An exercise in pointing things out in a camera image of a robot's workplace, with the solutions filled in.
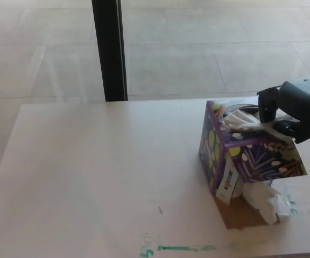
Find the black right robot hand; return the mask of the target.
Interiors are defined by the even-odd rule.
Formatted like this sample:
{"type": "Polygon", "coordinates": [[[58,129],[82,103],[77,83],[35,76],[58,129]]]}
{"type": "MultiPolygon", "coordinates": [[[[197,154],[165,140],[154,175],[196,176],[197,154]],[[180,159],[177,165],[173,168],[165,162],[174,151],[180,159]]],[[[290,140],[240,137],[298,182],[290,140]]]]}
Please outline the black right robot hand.
{"type": "Polygon", "coordinates": [[[257,92],[259,118],[296,143],[310,139],[310,77],[257,92]]]}

